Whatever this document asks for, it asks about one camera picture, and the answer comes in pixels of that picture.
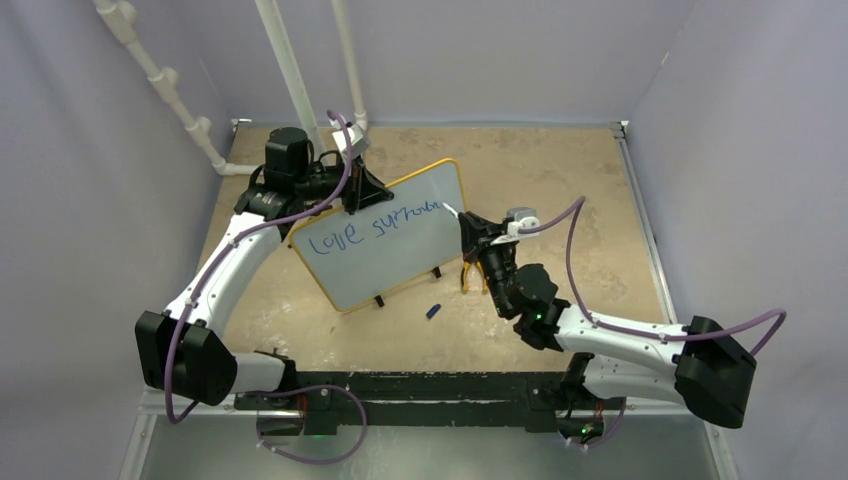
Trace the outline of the yellow framed whiteboard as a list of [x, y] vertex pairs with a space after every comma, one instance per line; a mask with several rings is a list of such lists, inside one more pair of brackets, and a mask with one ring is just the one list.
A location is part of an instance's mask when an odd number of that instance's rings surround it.
[[394, 198], [354, 214], [331, 209], [288, 235], [332, 307], [363, 306], [461, 255], [465, 208], [458, 163], [437, 161], [388, 185]]

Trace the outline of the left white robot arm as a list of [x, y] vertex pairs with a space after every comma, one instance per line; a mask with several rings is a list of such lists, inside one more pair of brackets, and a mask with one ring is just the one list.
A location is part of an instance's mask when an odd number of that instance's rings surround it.
[[230, 394], [259, 392], [272, 408], [297, 399], [296, 364], [276, 353], [233, 354], [222, 336], [246, 287], [295, 222], [314, 217], [340, 200], [348, 214], [393, 199], [366, 168], [370, 141], [357, 124], [333, 134], [335, 161], [323, 164], [300, 128], [273, 130], [265, 161], [249, 177], [229, 224], [190, 284], [159, 312], [136, 322], [142, 376], [151, 388], [195, 403], [220, 404]]

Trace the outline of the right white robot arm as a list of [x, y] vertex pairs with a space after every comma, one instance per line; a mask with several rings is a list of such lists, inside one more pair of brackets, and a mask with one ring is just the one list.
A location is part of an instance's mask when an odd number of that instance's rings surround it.
[[571, 353], [561, 381], [569, 404], [654, 399], [713, 425], [743, 425], [757, 362], [719, 323], [696, 316], [688, 325], [649, 324], [582, 311], [558, 297], [542, 264], [517, 264], [505, 222], [472, 212], [456, 218], [463, 259], [480, 266], [498, 316], [532, 348]]

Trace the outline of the blue marker cap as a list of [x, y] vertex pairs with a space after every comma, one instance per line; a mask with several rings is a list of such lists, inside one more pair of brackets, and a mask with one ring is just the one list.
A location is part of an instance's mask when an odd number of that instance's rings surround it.
[[430, 308], [430, 309], [426, 312], [426, 314], [425, 314], [426, 318], [427, 318], [428, 320], [431, 320], [431, 319], [432, 319], [432, 318], [433, 318], [433, 317], [434, 317], [434, 316], [435, 316], [435, 315], [436, 315], [436, 314], [440, 311], [441, 307], [442, 307], [442, 305], [441, 305], [441, 304], [435, 304], [435, 305], [433, 305], [433, 306], [432, 306], [432, 307], [431, 307], [431, 308]]

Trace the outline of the blue whiteboard marker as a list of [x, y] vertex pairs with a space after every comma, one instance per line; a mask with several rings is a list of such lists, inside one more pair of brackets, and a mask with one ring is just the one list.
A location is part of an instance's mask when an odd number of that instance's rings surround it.
[[442, 207], [450, 213], [453, 217], [459, 218], [459, 212], [457, 212], [453, 207], [451, 207], [448, 203], [442, 202]]

